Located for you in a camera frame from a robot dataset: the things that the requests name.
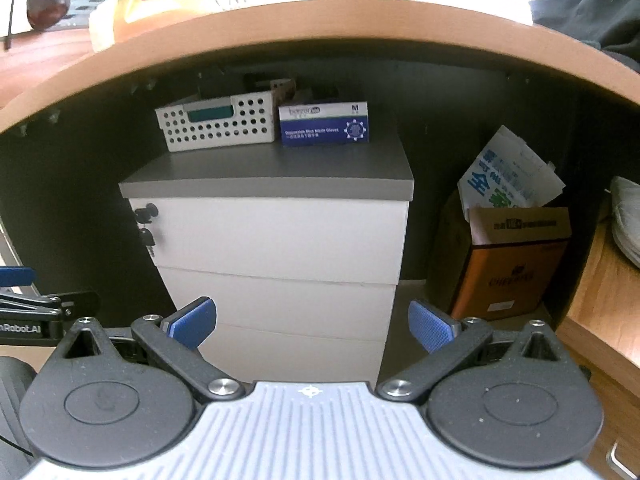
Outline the white drawer cabinet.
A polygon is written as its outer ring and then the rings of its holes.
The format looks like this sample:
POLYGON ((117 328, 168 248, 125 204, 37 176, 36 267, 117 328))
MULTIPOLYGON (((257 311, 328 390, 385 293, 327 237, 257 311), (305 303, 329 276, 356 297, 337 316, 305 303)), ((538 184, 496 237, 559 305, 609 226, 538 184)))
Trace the white drawer cabinet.
POLYGON ((215 301, 206 360, 243 382, 378 379, 413 198, 393 119, 366 143, 163 154, 120 192, 152 210, 174 303, 215 301))

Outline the orange cardboard box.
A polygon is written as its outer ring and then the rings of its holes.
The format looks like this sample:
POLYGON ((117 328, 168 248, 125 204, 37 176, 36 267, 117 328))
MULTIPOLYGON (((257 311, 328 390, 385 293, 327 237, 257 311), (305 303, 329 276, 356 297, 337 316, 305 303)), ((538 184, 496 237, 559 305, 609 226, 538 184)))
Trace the orange cardboard box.
POLYGON ((453 318, 495 321, 532 312, 572 236, 566 207, 468 210, 453 318))

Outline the cabinet keys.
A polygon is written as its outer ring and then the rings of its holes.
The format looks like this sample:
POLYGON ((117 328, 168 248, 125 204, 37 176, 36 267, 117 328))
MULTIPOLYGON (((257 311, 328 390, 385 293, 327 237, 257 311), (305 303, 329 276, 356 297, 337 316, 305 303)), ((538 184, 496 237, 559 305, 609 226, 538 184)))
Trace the cabinet keys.
POLYGON ((134 218, 136 219, 139 227, 140 240, 148 250, 151 257, 155 256, 155 238, 149 229, 149 224, 152 223, 152 220, 156 218, 159 213, 157 206, 153 203, 147 203, 144 207, 134 208, 134 218))

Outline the white blue paper bag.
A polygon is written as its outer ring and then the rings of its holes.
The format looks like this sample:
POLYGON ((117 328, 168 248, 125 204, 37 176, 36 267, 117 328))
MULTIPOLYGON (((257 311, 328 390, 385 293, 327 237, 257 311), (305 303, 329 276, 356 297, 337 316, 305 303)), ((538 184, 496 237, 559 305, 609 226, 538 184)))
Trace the white blue paper bag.
POLYGON ((465 220, 474 208, 542 207, 564 188, 555 170, 506 126, 491 137, 458 181, 465 220))

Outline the white perforated basket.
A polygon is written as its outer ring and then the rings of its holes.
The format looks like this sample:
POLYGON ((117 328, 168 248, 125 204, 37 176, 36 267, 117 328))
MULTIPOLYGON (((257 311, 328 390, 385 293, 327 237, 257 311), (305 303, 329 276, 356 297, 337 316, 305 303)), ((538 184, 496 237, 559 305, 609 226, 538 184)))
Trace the white perforated basket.
POLYGON ((277 139, 273 91, 200 99, 191 96, 155 110, 171 153, 272 143, 277 139))

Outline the blue glove box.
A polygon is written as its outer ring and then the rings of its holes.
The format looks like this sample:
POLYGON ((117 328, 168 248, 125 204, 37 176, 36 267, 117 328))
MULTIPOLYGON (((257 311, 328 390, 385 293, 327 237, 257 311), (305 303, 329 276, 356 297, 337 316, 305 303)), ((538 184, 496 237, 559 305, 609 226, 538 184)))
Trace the blue glove box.
POLYGON ((286 146, 367 143, 367 102, 287 105, 278 108, 280 138, 286 146))

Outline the dark pen holder cup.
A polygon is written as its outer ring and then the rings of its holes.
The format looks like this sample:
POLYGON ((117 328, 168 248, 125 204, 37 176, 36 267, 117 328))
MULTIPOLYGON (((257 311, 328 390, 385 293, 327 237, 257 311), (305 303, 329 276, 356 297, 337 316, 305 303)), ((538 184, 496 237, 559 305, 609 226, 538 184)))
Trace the dark pen holder cup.
POLYGON ((70 10, 70 0, 26 0, 30 27, 42 32, 62 20, 70 10))

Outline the black jacket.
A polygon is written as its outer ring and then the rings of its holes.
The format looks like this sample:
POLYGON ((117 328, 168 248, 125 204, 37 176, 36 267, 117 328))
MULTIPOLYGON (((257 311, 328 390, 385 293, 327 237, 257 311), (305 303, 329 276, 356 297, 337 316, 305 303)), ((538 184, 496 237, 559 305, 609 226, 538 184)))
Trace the black jacket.
POLYGON ((533 0, 535 25, 560 32, 639 71, 639 0, 533 0))

